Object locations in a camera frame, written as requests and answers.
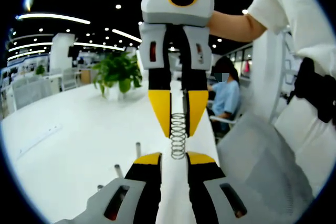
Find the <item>curved ceiling light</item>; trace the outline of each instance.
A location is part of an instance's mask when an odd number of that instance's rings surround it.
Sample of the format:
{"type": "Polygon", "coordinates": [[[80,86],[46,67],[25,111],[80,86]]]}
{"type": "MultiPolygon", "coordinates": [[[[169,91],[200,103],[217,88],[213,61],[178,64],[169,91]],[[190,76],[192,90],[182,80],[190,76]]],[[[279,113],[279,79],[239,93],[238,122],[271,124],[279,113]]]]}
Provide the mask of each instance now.
{"type": "Polygon", "coordinates": [[[70,20],[74,22],[79,22],[79,23],[83,23],[87,25],[91,24],[90,21],[84,20],[81,18],[74,18],[70,16],[50,14],[50,13],[29,13],[29,14],[22,14],[16,17],[16,19],[25,19],[25,18],[58,18],[58,19],[65,19],[65,20],[70,20]]]}
{"type": "Polygon", "coordinates": [[[75,42],[75,43],[74,43],[74,46],[101,47],[101,48],[108,48],[108,49],[115,49],[115,50],[124,51],[124,49],[123,49],[123,48],[120,48],[120,47],[111,47],[111,46],[104,46],[104,45],[91,44],[91,43],[80,43],[80,42],[75,42]]]}
{"type": "Polygon", "coordinates": [[[119,35],[122,35],[122,36],[125,36],[125,37],[127,37],[127,38],[129,38],[129,39],[133,39],[133,40],[135,40],[135,41],[137,41],[137,42],[140,42],[140,43],[142,42],[141,39],[136,38],[136,37],[134,37],[134,36],[132,36],[132,35],[129,35],[129,34],[127,34],[127,33],[124,33],[123,31],[119,31],[119,30],[113,29],[112,32],[113,32],[113,33],[116,33],[116,34],[119,34],[119,35]]]}
{"type": "Polygon", "coordinates": [[[21,49],[21,48],[26,48],[26,47],[46,46],[46,45],[52,45],[52,42],[41,42],[41,43],[34,43],[34,44],[29,44],[29,45],[23,45],[23,46],[19,46],[19,47],[13,47],[10,50],[8,50],[8,52],[12,52],[14,50],[21,49]]]}
{"type": "Polygon", "coordinates": [[[37,50],[37,51],[25,52],[25,53],[23,53],[23,54],[19,54],[19,55],[11,56],[11,57],[9,57],[7,60],[16,59],[16,58],[21,57],[21,56],[24,56],[24,55],[37,54],[38,52],[45,52],[45,50],[37,50]]]}
{"type": "Polygon", "coordinates": [[[11,41],[16,41],[16,40],[19,40],[19,39],[25,39],[25,38],[30,38],[30,37],[53,36],[53,35],[54,34],[31,34],[31,35],[16,37],[16,38],[12,39],[11,41]]]}

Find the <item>person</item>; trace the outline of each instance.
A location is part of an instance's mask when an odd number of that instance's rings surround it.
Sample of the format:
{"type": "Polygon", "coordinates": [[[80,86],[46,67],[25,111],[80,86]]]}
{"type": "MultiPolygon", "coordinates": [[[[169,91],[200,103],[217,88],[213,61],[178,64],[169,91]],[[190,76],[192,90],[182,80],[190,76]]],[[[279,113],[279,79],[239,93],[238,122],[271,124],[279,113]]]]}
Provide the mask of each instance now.
{"type": "MultiPolygon", "coordinates": [[[[247,14],[214,12],[207,24],[210,34],[241,42],[251,42],[266,30],[277,35],[287,26],[296,56],[312,59],[315,73],[336,78],[336,40],[317,0],[253,0],[247,14]]],[[[324,123],[312,104],[294,97],[275,122],[278,132],[295,150],[296,163],[304,171],[314,197],[336,161],[336,115],[333,116],[334,120],[324,123]]]]}
{"type": "MultiPolygon", "coordinates": [[[[227,57],[220,58],[214,66],[215,73],[229,73],[227,81],[222,81],[214,85],[208,85],[209,91],[216,93],[212,108],[208,110],[208,115],[232,120],[240,104],[239,77],[232,61],[227,57]]],[[[227,123],[211,120],[214,132],[224,132],[229,130],[227,123]]]]}
{"type": "Polygon", "coordinates": [[[253,0],[245,15],[214,11],[207,27],[211,35],[251,42],[267,29],[279,34],[287,25],[296,55],[314,60],[318,74],[335,78],[335,37],[316,0],[253,0]]]}

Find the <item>gripper jaw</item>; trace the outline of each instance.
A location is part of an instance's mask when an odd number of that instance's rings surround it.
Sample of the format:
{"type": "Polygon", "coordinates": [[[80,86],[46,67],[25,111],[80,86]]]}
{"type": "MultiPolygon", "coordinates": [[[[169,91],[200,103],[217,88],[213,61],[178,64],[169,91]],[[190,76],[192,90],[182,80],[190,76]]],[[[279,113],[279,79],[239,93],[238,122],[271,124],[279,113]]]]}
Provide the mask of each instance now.
{"type": "Polygon", "coordinates": [[[211,67],[209,29],[142,23],[140,34],[140,56],[144,69],[149,70],[149,98],[166,137],[171,135],[169,42],[174,41],[180,49],[186,134],[193,136],[208,100],[205,71],[211,67]]]}

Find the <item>seated person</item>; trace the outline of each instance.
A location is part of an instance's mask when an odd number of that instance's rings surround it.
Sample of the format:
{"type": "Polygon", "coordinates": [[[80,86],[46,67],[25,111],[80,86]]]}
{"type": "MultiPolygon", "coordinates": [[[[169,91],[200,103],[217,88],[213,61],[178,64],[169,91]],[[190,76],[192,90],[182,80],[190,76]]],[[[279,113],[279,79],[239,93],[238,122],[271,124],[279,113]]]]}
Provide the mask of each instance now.
{"type": "MultiPolygon", "coordinates": [[[[209,116],[214,115],[219,118],[232,120],[240,105],[240,90],[238,72],[231,60],[227,57],[220,58],[214,66],[215,73],[229,73],[227,81],[208,85],[209,91],[216,93],[212,108],[208,110],[209,116]]],[[[229,131],[227,123],[211,121],[214,132],[229,131]]]]}

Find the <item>coil spring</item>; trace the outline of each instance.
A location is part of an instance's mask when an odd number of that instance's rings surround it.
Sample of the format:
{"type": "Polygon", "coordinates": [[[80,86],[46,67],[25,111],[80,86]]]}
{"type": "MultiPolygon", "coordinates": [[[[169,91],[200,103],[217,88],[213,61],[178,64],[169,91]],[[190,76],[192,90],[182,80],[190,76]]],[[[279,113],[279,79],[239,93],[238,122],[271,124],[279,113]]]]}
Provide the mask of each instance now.
{"type": "Polygon", "coordinates": [[[174,113],[171,116],[171,134],[172,158],[183,159],[185,156],[186,140],[185,115],[183,113],[174,113]]]}

